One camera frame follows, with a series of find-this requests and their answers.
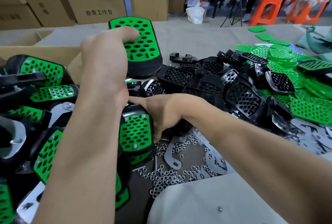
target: open cardboard box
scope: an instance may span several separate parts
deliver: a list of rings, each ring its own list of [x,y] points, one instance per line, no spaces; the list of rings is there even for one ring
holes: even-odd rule
[[[0,46],[0,57],[7,61],[17,54],[27,54],[67,67],[75,84],[80,84],[82,74],[81,48],[79,46],[35,46],[52,33],[52,30],[32,32],[20,38],[12,46]]]

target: hand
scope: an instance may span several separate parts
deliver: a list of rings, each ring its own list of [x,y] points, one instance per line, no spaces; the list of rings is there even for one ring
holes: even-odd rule
[[[128,69],[125,42],[133,42],[139,32],[131,27],[120,27],[100,32],[81,43],[83,78],[93,85],[120,92],[125,87]]]
[[[164,130],[173,127],[181,119],[180,96],[185,94],[156,95],[152,97],[129,97],[129,102],[142,105],[153,118],[153,140],[157,143]]]

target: stack of green pads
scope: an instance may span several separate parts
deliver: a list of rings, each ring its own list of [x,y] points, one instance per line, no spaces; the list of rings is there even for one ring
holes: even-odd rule
[[[281,44],[268,46],[238,45],[237,50],[268,59],[268,67],[274,72],[286,74],[292,81],[294,95],[274,95],[288,105],[295,117],[322,125],[332,124],[332,87],[319,82],[309,74],[305,67],[298,65],[302,61],[316,60],[305,54],[293,52],[292,48]],[[317,62],[317,66],[326,63]],[[260,90],[266,96],[272,96],[268,90]]]

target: tripod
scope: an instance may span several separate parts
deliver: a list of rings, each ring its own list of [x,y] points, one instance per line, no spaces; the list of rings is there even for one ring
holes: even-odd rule
[[[228,19],[229,22],[230,22],[230,25],[233,26],[235,23],[237,23],[238,21],[241,21],[241,27],[242,27],[242,1],[243,0],[239,0],[238,3],[236,3],[236,0],[233,2],[232,4],[232,8],[230,9],[230,12],[229,12],[229,15],[226,17],[226,19],[224,20],[224,22],[222,23],[222,25],[224,25],[224,23],[226,22],[226,20]],[[240,12],[241,12],[241,17],[235,21],[235,16],[236,16],[236,13],[237,13],[237,10],[240,6]],[[232,18],[232,15],[233,15],[233,11],[234,11],[234,8],[235,8],[235,12],[234,12],[234,16],[233,16],[233,21],[230,21],[230,19]]]

